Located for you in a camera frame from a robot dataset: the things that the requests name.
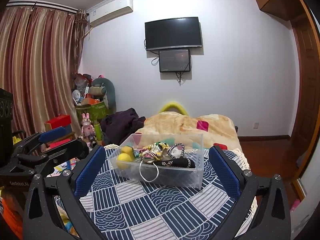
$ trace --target bed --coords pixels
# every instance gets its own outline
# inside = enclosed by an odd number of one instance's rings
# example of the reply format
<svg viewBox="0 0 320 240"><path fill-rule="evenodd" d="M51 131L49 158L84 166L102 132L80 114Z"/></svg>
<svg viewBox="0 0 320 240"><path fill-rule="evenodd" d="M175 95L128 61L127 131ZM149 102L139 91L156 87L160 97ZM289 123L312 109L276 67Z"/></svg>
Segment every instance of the bed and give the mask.
<svg viewBox="0 0 320 240"><path fill-rule="evenodd" d="M87 197L88 215L107 239L202 239L206 240L224 219L234 199L228 197L208 160L214 142L227 145L225 154L244 170L244 157L233 122L225 116L210 114L190 118L163 112L145 121L137 131L148 134L203 133L204 177L200 190L163 186L117 176L106 160ZM107 156L115 150L106 147ZM256 201L240 228L244 233L256 211Z"/></svg>

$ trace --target wooden floor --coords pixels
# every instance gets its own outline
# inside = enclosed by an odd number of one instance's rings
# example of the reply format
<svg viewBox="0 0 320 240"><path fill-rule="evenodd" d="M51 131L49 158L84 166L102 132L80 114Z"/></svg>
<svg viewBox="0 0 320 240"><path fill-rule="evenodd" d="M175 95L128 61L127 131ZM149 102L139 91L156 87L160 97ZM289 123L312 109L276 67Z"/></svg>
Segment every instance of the wooden floor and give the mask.
<svg viewBox="0 0 320 240"><path fill-rule="evenodd" d="M296 161L299 154L291 146L290 141L248 141L240 142L240 145L254 174L269 178L276 173L281 175L291 206L298 198L290 182L298 170Z"/></svg>

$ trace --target cable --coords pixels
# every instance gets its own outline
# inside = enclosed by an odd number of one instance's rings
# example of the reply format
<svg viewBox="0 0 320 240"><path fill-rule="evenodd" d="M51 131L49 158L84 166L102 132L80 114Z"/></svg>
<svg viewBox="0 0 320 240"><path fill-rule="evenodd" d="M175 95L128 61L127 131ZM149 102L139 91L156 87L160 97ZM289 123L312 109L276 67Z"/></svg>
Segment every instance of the cable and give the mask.
<svg viewBox="0 0 320 240"><path fill-rule="evenodd" d="M146 39L144 39L144 48L147 49ZM152 52L153 54L159 55L159 53L153 52L152 50L148 50L148 51Z"/></svg>
<svg viewBox="0 0 320 240"><path fill-rule="evenodd" d="M190 64L190 70L191 70L191 66L192 66L192 57L191 57L191 55L190 55L190 61L189 61L189 63L186 65L186 67L184 68L184 70L183 70L183 71L180 71L180 72L175 72L175 73L176 73L176 76L177 76L177 78L178 78L178 82L179 82L179 85L180 85L180 86L181 86L181 77L182 77L183 73L186 71L186 69L187 69L187 67L188 67L189 64Z"/></svg>
<svg viewBox="0 0 320 240"><path fill-rule="evenodd" d="M154 58L153 60L151 60L151 65L156 66L158 64L158 62L159 62L159 56Z"/></svg>

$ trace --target beige blanket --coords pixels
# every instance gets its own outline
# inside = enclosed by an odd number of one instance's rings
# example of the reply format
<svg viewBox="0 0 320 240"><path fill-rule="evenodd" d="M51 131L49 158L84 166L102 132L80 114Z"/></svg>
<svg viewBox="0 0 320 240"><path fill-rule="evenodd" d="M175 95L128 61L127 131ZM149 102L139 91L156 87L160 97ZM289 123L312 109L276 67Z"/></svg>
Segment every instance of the beige blanket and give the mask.
<svg viewBox="0 0 320 240"><path fill-rule="evenodd" d="M147 118L144 127L137 133L142 134L203 134L204 148L210 148L214 143L222 143L228 147L228 150L240 149L236 129L230 118L220 114L203 115L198 118L192 118L176 112L162 112Z"/></svg>

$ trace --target curtain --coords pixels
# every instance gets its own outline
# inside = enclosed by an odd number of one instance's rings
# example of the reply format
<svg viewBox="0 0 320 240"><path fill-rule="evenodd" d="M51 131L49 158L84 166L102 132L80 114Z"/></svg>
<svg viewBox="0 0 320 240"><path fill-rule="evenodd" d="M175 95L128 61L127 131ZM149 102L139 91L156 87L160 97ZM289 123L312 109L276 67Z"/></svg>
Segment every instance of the curtain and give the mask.
<svg viewBox="0 0 320 240"><path fill-rule="evenodd" d="M70 72L70 85L73 86L73 81L77 77L79 70L81 57L82 57L82 48L84 42L85 28L88 24L87 15L85 10L78 10L73 30L73 39L72 39L72 48L73 48L73 69Z"/></svg>
<svg viewBox="0 0 320 240"><path fill-rule="evenodd" d="M0 87L14 100L13 129L27 135L44 122L71 117L80 134L70 87L75 15L48 8L6 8L0 20Z"/></svg>

